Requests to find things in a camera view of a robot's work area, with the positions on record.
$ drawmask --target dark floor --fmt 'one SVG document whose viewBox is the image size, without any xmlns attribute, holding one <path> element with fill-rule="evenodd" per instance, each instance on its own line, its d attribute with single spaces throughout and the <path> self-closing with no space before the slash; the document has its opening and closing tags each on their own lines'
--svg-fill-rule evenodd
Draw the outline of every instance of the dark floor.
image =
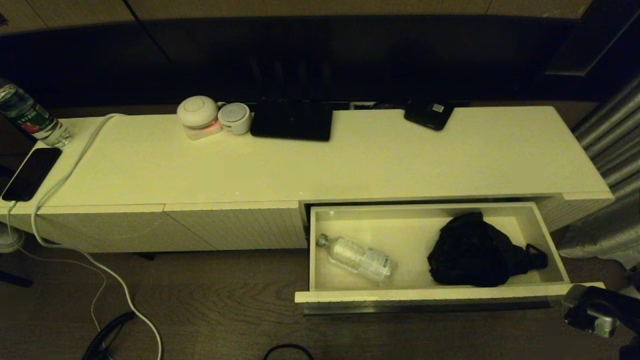
<svg viewBox="0 0 640 360">
<path fill-rule="evenodd" d="M 81 259 L 65 250 L 29 249 L 41 256 Z M 159 328 L 164 359 L 262 359 L 278 343 L 305 345 L 330 359 L 616 359 L 631 333 L 597 338 L 564 324 L 559 308 L 477 313 L 304 317 L 294 292 L 308 288 L 308 252 L 271 250 L 130 254 L 98 260 L 127 281 L 134 301 Z M 565 262 L 574 282 L 617 286 L 621 268 L 597 259 Z M 0 359 L 81 358 L 97 330 L 90 304 L 100 277 L 77 265 L 42 263 L 19 253 L 0 268 L 35 280 L 31 289 L 0 284 Z M 101 325 L 128 311 L 109 279 L 96 315 Z M 155 359 L 156 341 L 140 320 L 115 343 L 115 360 Z M 293 351 L 271 360 L 303 359 Z"/>
</svg>

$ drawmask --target charging cable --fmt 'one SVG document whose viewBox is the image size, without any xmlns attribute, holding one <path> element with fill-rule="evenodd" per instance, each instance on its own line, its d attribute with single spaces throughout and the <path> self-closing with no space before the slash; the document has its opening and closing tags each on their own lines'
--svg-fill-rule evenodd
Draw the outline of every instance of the charging cable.
<svg viewBox="0 0 640 360">
<path fill-rule="evenodd" d="M 77 264 L 80 266 L 83 266 L 87 269 L 91 269 L 95 272 L 97 272 L 98 274 L 100 274 L 100 276 L 102 276 L 102 286 L 100 287 L 100 290 L 98 290 L 98 293 L 95 295 L 95 297 L 93 298 L 93 301 L 91 303 L 91 318 L 93 319 L 93 323 L 95 324 L 95 326 L 98 328 L 98 331 L 100 331 L 100 324 L 98 323 L 98 320 L 95 318 L 95 314 L 93 312 L 93 309 L 95 307 L 95 303 L 96 301 L 98 301 L 98 298 L 100 297 L 100 294 L 102 293 L 102 291 L 104 290 L 104 287 L 107 285 L 107 277 L 104 276 L 104 274 L 89 265 L 83 264 L 79 261 L 75 261 L 75 260 L 67 260 L 67 259 L 49 259 L 49 258 L 41 258 L 39 256 L 35 256 L 32 253 L 24 250 L 21 246 L 20 243 L 24 240 L 24 233 L 22 234 L 22 238 L 16 240 L 16 238 L 14 237 L 13 233 L 12 233 L 12 227 L 11 227 L 11 211 L 13 210 L 13 208 L 15 207 L 15 205 L 17 204 L 17 201 L 13 201 L 11 203 L 11 205 L 9 205 L 9 210 L 6 212 L 6 226 L 9 230 L 9 238 L 11 239 L 11 241 L 13 241 L 13 244 L 16 246 L 16 248 L 18 250 L 20 250 L 23 254 L 29 256 L 30 258 L 39 260 L 39 261 L 50 261 L 50 262 L 55 262 L 55 263 L 71 263 L 71 264 Z"/>
<path fill-rule="evenodd" d="M 91 261 L 95 266 L 103 269 L 104 271 L 106 271 L 107 273 L 111 274 L 113 277 L 116 278 L 116 280 L 118 280 L 120 282 L 120 284 L 122 285 L 122 288 L 124 289 L 125 295 L 127 297 L 127 302 L 129 303 L 129 307 L 131 308 L 131 310 L 136 313 L 136 315 L 138 315 L 138 317 L 140 317 L 144 322 L 147 323 L 147 325 L 149 325 L 149 327 L 151 328 L 151 330 L 154 332 L 154 334 L 156 335 L 156 339 L 157 339 L 157 343 L 158 343 L 158 356 L 157 356 L 157 360 L 161 360 L 162 359 L 162 339 L 160 338 L 160 334 L 158 333 L 158 330 L 156 329 L 156 326 L 151 322 L 151 320 L 149 320 L 146 316 L 144 316 L 142 313 L 140 313 L 140 311 L 138 311 L 138 309 L 136 309 L 136 307 L 133 304 L 133 301 L 131 300 L 131 295 L 129 293 L 129 288 L 127 287 L 127 284 L 124 282 L 124 280 L 122 280 L 122 278 L 120 276 L 118 276 L 118 274 L 116 274 L 113 270 L 109 269 L 108 267 L 104 266 L 103 264 L 99 263 L 98 261 L 96 261 L 91 255 L 89 255 L 89 253 L 74 248 L 74 247 L 68 247 L 68 246 L 64 246 L 64 245 L 55 245 L 55 244 L 51 244 L 51 243 L 47 243 L 41 236 L 40 233 L 38 232 L 38 226 L 37 226 L 37 214 L 38 211 L 40 210 L 40 208 L 43 206 L 43 204 L 45 203 L 45 201 L 52 195 L 55 193 L 56 190 L 58 190 L 73 174 L 74 170 L 76 169 L 76 167 L 78 166 L 78 164 L 80 163 L 80 161 L 82 160 L 82 158 L 84 157 L 84 155 L 86 154 L 86 152 L 89 150 L 89 148 L 91 147 L 93 141 L 95 140 L 95 138 L 98 136 L 98 134 L 100 133 L 100 130 L 104 127 L 104 125 L 111 119 L 113 119 L 114 117 L 117 116 L 126 116 L 124 114 L 109 114 L 106 115 L 105 117 L 103 117 L 100 122 L 98 123 L 98 125 L 96 126 L 96 128 L 93 130 L 93 132 L 91 133 L 89 139 L 87 140 L 86 144 L 84 145 L 82 151 L 80 152 L 80 155 L 78 155 L 76 161 L 74 162 L 74 164 L 69 168 L 68 172 L 62 177 L 60 178 L 60 180 L 58 180 L 57 183 L 55 183 L 50 189 L 48 189 L 44 195 L 42 195 L 36 202 L 35 206 L 33 207 L 33 211 L 31 212 L 31 228 L 33 230 L 33 234 L 35 235 L 36 239 L 38 240 L 38 243 L 40 243 L 42 246 L 44 247 L 49 247 L 49 248 L 54 248 L 54 249 L 68 249 L 68 250 L 74 250 L 79 252 L 80 254 L 84 255 L 87 259 L 89 259 L 89 261 Z M 15 202 L 12 203 L 12 206 L 9 207 L 9 211 L 7 212 L 7 220 L 9 220 L 10 218 L 10 213 L 11 210 L 15 207 Z M 76 261 L 72 261 L 72 260 L 65 260 L 64 262 L 73 262 L 73 263 L 78 263 Z M 96 268 L 93 268 L 91 266 L 82 264 L 82 263 L 78 263 L 80 265 L 83 265 L 85 267 L 91 268 L 92 270 L 98 271 L 99 273 L 102 274 L 102 272 L 100 272 L 99 270 L 97 270 Z"/>
</svg>

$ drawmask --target black device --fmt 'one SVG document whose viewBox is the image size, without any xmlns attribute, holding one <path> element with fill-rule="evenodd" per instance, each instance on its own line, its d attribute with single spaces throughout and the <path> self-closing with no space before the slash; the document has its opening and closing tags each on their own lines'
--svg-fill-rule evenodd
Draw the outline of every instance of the black device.
<svg viewBox="0 0 640 360">
<path fill-rule="evenodd" d="M 439 131 L 447 125 L 453 110 L 461 105 L 466 106 L 450 101 L 414 100 L 407 104 L 404 109 L 404 118 L 418 125 Z"/>
<path fill-rule="evenodd" d="M 2 194 L 4 201 L 29 201 L 62 154 L 57 147 L 35 149 Z"/>
<path fill-rule="evenodd" d="M 264 101 L 255 106 L 251 135 L 329 141 L 333 109 L 307 101 Z"/>
<path fill-rule="evenodd" d="M 14 175 L 15 170 L 0 165 L 0 189 L 5 189 Z"/>
<path fill-rule="evenodd" d="M 640 300 L 594 286 L 573 285 L 562 301 L 564 321 L 576 329 L 610 338 L 622 323 L 636 334 L 620 348 L 620 360 L 640 359 Z"/>
</svg>

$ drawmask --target water bottle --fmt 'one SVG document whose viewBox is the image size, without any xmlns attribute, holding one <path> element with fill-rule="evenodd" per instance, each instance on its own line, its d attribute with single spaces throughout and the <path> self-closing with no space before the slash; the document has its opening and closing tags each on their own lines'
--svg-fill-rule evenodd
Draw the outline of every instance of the water bottle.
<svg viewBox="0 0 640 360">
<path fill-rule="evenodd" d="M 327 250 L 332 263 L 375 281 L 379 285 L 390 284 L 397 268 L 396 262 L 383 252 L 364 248 L 342 236 L 330 238 L 320 234 L 316 245 Z"/>
<path fill-rule="evenodd" d="M 63 147 L 71 132 L 29 94 L 0 78 L 0 113 L 48 146 Z"/>
</svg>

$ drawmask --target black cloth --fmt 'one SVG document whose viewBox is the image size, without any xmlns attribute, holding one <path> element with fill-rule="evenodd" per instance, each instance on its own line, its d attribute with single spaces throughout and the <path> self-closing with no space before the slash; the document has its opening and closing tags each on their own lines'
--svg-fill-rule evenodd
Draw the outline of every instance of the black cloth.
<svg viewBox="0 0 640 360">
<path fill-rule="evenodd" d="M 548 263 L 542 250 L 513 245 L 480 212 L 451 219 L 440 230 L 428 261 L 431 276 L 440 284 L 482 287 L 502 285 L 513 275 L 546 268 Z"/>
</svg>

